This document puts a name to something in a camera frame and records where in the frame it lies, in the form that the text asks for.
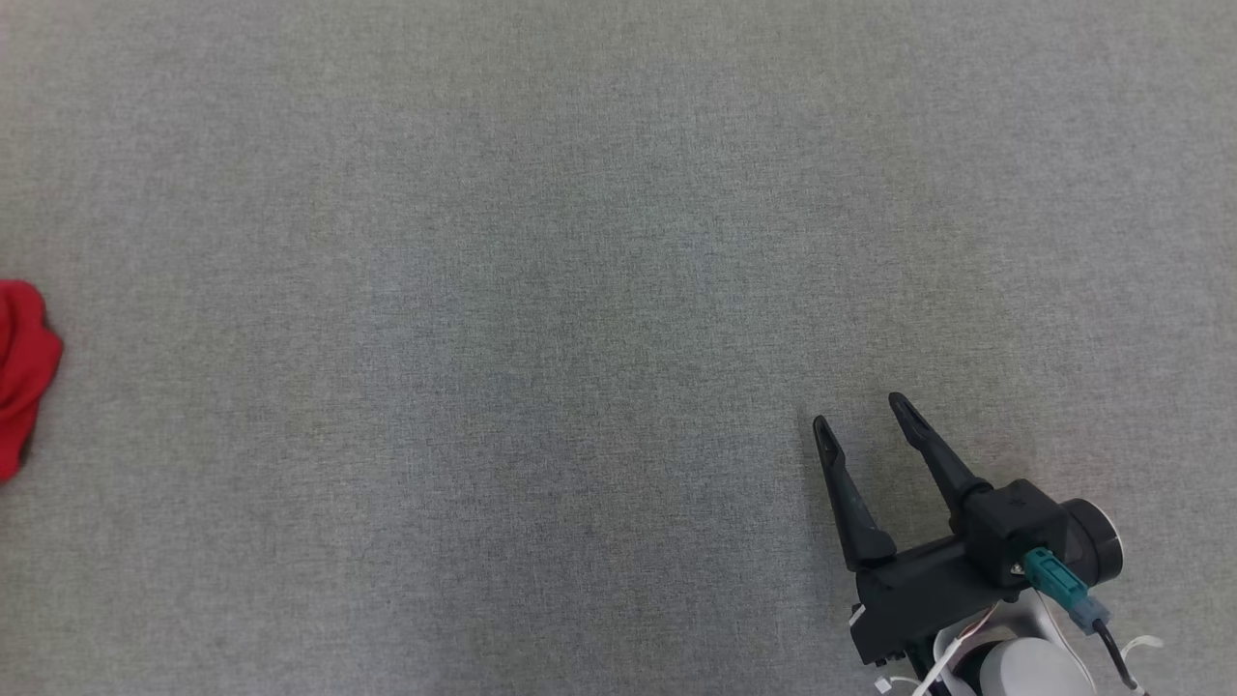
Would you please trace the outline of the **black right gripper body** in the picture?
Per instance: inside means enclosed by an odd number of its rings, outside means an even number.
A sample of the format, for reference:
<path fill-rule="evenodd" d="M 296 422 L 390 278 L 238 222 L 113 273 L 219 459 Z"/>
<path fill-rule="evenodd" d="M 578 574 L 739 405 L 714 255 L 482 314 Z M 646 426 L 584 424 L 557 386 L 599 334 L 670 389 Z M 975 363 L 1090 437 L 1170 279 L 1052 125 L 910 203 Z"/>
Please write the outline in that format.
<path fill-rule="evenodd" d="M 915 653 L 919 666 L 939 630 L 1002 600 L 1016 600 L 1025 580 L 1004 586 L 980 572 L 957 537 L 924 543 L 878 567 L 861 567 L 854 584 L 863 613 L 849 635 L 866 665 Z"/>

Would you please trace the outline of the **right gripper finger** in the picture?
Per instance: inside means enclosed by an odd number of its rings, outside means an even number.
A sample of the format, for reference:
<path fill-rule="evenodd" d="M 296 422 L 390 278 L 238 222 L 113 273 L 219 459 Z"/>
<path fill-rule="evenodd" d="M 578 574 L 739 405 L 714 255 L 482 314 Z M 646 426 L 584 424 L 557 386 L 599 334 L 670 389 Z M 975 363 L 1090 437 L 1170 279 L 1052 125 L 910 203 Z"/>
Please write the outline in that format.
<path fill-rule="evenodd" d="M 969 516 L 964 507 L 974 494 L 991 492 L 993 485 L 975 475 L 967 464 L 962 462 L 944 436 L 915 409 L 904 393 L 889 392 L 888 402 L 905 441 L 920 452 L 931 472 L 934 485 L 948 506 L 951 532 L 966 533 Z"/>
<path fill-rule="evenodd" d="M 897 546 L 889 534 L 876 524 L 862 494 L 849 475 L 847 456 L 841 449 L 835 433 L 824 417 L 813 419 L 813 435 L 816 436 L 816 450 L 823 469 L 833 518 L 841 551 L 849 571 L 861 571 L 865 567 L 878 567 L 891 562 Z"/>

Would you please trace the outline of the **red Bulls jersey shirt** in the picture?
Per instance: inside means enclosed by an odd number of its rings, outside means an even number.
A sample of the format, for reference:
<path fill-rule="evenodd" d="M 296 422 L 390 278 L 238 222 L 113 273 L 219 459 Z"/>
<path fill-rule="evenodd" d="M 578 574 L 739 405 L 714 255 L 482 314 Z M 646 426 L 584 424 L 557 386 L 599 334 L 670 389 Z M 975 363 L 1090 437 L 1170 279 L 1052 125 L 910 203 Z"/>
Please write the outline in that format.
<path fill-rule="evenodd" d="M 63 354 L 45 298 L 22 279 L 0 279 L 0 485 L 19 473 Z"/>

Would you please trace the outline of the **grey fabric sofa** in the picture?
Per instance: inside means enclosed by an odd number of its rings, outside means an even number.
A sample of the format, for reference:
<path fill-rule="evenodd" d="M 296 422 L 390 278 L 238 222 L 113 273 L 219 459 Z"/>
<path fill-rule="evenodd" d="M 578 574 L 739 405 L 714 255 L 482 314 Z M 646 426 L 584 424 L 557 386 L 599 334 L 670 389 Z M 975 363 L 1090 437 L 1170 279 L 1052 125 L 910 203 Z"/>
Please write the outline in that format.
<path fill-rule="evenodd" d="M 0 0 L 0 696 L 871 696 L 889 392 L 1237 696 L 1237 0 Z"/>

